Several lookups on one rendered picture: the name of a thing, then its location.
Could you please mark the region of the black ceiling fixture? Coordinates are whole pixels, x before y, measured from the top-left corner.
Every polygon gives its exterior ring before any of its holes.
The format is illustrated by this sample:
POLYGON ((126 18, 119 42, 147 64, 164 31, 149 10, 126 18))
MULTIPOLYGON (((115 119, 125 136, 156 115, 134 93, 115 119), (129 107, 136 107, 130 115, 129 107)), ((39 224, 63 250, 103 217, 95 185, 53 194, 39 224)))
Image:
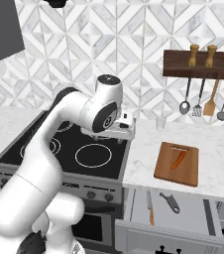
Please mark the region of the black ceiling fixture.
POLYGON ((67 0, 44 0, 49 3, 52 8, 63 8, 67 0))

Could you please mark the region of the dark wooden wall shelf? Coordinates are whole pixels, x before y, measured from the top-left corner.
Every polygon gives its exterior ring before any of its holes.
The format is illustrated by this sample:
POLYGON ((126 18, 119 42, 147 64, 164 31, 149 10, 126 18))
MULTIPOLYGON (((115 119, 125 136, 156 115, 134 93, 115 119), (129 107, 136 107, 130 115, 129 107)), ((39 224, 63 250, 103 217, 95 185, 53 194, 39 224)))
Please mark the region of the dark wooden wall shelf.
POLYGON ((207 52, 196 54, 196 65, 189 66, 190 51, 164 50, 163 76, 224 79, 224 52, 216 52, 213 66, 206 67, 207 52))

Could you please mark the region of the wooden spatula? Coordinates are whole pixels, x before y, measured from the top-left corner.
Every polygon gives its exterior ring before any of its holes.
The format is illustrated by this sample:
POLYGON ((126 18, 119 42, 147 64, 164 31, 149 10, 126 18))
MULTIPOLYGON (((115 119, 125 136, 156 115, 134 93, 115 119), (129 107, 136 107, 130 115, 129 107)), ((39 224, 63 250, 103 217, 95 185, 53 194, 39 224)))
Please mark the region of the wooden spatula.
POLYGON ((217 91, 218 85, 219 85, 219 80, 216 79, 214 87, 213 87, 213 90, 212 90, 211 97, 210 97, 210 99, 204 105, 203 114, 205 116, 212 116, 214 114, 214 111, 215 111, 214 97, 216 95, 216 91, 217 91))

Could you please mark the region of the clear drinking glass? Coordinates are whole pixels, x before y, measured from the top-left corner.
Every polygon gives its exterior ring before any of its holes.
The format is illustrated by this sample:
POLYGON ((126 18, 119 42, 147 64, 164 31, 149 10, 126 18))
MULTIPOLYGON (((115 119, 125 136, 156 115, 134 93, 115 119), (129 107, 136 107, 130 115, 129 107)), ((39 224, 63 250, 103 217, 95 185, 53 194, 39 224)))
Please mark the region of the clear drinking glass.
POLYGON ((165 117, 158 117, 156 120, 156 129, 158 131, 163 131, 166 126, 167 119, 165 117))

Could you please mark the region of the metal slotted spatula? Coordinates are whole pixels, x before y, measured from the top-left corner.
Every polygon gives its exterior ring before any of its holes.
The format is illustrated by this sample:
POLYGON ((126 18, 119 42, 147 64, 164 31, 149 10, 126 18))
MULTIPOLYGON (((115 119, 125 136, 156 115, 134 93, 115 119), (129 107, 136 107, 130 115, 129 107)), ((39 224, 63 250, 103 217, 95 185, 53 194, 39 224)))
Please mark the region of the metal slotted spatula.
MULTIPOLYGON (((205 84, 205 79, 202 79, 202 81, 201 81, 201 87, 200 87, 200 91, 199 91, 199 95, 198 95, 198 100, 199 101, 201 100, 204 84, 205 84)), ((200 106, 200 102, 199 101, 197 102, 197 104, 192 109, 192 115, 196 116, 196 117, 200 117, 201 116, 201 106, 200 106)))

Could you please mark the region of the metal hanging spoon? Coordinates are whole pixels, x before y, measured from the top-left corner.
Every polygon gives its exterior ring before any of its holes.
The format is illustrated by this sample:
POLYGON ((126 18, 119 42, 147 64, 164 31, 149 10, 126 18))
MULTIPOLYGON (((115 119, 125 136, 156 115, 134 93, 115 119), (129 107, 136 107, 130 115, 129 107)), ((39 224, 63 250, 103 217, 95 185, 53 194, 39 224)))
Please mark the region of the metal hanging spoon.
POLYGON ((182 103, 179 105, 179 112, 182 115, 185 115, 189 109, 190 109, 190 103, 187 101, 187 97, 189 94, 189 90, 190 90, 190 84, 191 84, 191 78, 188 79, 187 82, 187 88, 186 88, 186 93, 185 93, 185 99, 182 101, 182 103))

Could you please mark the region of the wooden handled knife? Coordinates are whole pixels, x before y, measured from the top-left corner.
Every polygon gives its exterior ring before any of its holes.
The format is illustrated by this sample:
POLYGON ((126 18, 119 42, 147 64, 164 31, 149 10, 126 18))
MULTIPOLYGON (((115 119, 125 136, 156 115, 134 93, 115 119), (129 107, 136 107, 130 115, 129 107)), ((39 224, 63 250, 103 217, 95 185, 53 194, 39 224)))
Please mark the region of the wooden handled knife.
POLYGON ((152 204, 152 197, 151 192, 147 190, 147 208, 150 211, 150 224, 154 225, 154 210, 153 210, 153 204, 152 204))

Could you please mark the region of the orange carrot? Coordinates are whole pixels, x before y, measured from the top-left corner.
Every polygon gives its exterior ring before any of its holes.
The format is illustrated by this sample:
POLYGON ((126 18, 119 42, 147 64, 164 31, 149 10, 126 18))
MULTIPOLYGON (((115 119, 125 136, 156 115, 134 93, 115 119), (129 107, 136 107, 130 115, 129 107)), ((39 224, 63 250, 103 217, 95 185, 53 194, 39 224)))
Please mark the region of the orange carrot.
POLYGON ((172 164, 171 169, 174 170, 177 168, 177 166, 180 164, 180 162, 183 160, 183 158, 186 155, 186 151, 182 151, 180 152, 180 154, 178 155, 177 159, 174 161, 174 163, 172 164))

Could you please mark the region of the grey peeler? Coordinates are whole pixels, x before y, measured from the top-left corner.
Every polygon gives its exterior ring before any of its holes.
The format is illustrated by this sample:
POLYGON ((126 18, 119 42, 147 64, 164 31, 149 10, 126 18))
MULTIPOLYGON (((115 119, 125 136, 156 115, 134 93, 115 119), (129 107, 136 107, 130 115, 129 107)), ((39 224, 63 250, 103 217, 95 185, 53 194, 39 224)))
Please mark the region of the grey peeler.
POLYGON ((176 202, 176 200, 174 199, 173 195, 164 195, 162 192, 160 193, 160 196, 162 196, 168 203, 169 207, 171 208, 171 210, 176 213, 179 214, 180 213, 180 208, 176 202))

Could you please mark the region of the wooden cutting board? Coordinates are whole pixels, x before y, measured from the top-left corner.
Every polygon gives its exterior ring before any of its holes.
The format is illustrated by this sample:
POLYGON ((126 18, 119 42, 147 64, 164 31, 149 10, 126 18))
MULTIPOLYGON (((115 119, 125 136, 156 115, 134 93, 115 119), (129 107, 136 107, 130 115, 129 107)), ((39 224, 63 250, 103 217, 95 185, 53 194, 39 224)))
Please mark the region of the wooden cutting board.
POLYGON ((198 155, 198 148, 162 142, 154 177, 156 179, 196 188, 198 185, 198 155), (186 151, 185 157, 177 168, 172 170, 172 164, 182 151, 186 151))

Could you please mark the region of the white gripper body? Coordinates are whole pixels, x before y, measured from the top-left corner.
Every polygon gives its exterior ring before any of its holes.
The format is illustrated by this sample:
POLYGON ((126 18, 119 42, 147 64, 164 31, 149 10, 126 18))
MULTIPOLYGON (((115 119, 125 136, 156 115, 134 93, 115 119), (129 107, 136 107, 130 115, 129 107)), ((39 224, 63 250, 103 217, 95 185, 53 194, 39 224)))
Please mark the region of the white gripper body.
POLYGON ((82 134, 89 135, 91 137, 114 138, 119 140, 133 140, 135 138, 135 130, 135 123, 133 123, 129 128, 110 127, 109 129, 100 133, 93 133, 84 128, 80 129, 82 134))

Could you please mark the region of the black hob steel range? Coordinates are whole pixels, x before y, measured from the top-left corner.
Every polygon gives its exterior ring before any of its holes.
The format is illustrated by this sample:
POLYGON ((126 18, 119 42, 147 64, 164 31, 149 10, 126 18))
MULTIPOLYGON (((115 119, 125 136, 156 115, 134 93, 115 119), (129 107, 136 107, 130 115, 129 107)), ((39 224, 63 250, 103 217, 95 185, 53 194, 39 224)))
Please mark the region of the black hob steel range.
MULTIPOLYGON (((111 127, 129 128, 135 120, 124 112, 111 127)), ((66 121, 50 141, 50 149, 63 173, 60 190, 83 199, 85 212, 72 226, 86 254, 120 254, 115 249, 115 221, 123 217, 123 176, 132 140, 98 138, 82 134, 66 121), (95 198, 87 192, 94 191, 95 198), (112 201, 105 195, 111 193, 112 201)))

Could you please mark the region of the grey range hood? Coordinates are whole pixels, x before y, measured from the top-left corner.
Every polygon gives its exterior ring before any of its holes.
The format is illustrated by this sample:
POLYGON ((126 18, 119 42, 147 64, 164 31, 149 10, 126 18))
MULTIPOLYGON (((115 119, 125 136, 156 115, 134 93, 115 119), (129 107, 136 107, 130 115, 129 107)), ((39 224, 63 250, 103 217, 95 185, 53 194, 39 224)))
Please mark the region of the grey range hood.
POLYGON ((14 0, 0 0, 0 61, 25 49, 14 0))

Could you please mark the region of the open grey drawer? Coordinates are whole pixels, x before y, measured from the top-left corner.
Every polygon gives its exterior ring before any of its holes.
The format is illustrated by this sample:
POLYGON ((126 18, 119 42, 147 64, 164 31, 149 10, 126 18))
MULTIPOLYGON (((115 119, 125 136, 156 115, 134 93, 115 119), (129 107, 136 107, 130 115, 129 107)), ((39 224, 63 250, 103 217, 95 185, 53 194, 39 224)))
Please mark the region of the open grey drawer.
POLYGON ((124 217, 115 222, 115 246, 123 254, 155 254, 160 246, 182 254, 224 254, 224 236, 213 200, 159 189, 126 189, 124 217), (147 191, 155 224, 150 224, 147 191), (160 196, 173 195, 180 213, 160 196))

